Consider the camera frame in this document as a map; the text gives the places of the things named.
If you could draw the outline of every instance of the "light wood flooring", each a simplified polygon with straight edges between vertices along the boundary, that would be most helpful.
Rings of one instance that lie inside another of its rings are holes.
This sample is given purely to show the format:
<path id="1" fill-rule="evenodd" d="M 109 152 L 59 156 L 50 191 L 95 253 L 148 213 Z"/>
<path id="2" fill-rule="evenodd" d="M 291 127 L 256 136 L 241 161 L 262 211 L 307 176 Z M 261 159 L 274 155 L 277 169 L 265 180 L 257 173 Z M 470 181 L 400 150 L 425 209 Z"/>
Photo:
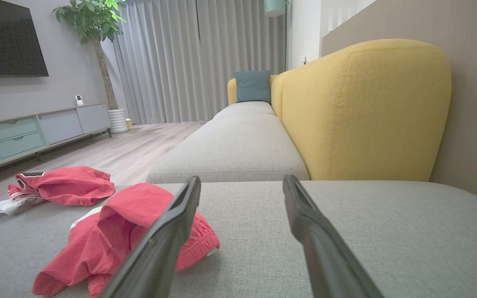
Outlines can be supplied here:
<path id="1" fill-rule="evenodd" d="M 89 166 L 111 174 L 115 185 L 145 181 L 151 166 L 167 151 L 204 125 L 206 121 L 136 125 L 123 134 L 97 136 L 29 158 L 0 170 L 0 201 L 8 198 L 15 174 L 51 171 L 69 166 Z"/>

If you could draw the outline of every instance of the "white plant pot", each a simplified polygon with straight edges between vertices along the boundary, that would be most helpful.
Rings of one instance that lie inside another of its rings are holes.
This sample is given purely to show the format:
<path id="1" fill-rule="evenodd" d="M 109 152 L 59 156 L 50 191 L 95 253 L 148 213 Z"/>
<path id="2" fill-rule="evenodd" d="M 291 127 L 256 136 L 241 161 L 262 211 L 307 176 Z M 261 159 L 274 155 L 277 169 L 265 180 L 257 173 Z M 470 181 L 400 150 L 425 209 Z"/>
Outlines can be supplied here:
<path id="1" fill-rule="evenodd" d="M 112 134 L 119 134 L 128 131 L 125 109 L 109 110 L 108 115 L 110 116 Z"/>

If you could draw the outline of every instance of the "curtain fold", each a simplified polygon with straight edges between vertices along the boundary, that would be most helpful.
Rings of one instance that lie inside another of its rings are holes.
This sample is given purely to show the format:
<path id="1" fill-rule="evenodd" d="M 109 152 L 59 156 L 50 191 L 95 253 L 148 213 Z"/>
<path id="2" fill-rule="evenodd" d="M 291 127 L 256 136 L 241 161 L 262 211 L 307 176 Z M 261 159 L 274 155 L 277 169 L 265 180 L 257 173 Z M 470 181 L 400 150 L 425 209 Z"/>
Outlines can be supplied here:
<path id="1" fill-rule="evenodd" d="M 127 0 L 116 55 L 134 123 L 210 120 L 239 70 L 284 71 L 284 16 L 263 0 Z"/>

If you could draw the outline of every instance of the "wall-mounted tv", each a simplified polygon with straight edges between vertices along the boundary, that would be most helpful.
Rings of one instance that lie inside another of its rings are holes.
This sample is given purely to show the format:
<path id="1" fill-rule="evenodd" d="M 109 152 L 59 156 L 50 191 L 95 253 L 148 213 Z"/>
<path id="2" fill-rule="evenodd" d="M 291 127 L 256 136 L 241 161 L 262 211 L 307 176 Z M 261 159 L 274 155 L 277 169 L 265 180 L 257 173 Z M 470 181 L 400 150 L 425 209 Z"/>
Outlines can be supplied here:
<path id="1" fill-rule="evenodd" d="M 0 77 L 49 76 L 28 8 L 0 0 Z"/>

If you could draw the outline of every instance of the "teal pillow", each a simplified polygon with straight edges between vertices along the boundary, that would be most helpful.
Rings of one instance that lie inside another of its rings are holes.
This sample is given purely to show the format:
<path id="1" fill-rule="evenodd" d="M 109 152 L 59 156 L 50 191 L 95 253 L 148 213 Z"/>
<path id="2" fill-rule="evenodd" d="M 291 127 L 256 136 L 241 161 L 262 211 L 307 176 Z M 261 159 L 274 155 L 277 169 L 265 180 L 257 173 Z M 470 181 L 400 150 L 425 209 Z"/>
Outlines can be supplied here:
<path id="1" fill-rule="evenodd" d="M 270 70 L 237 72 L 237 102 L 265 101 L 271 104 Z"/>

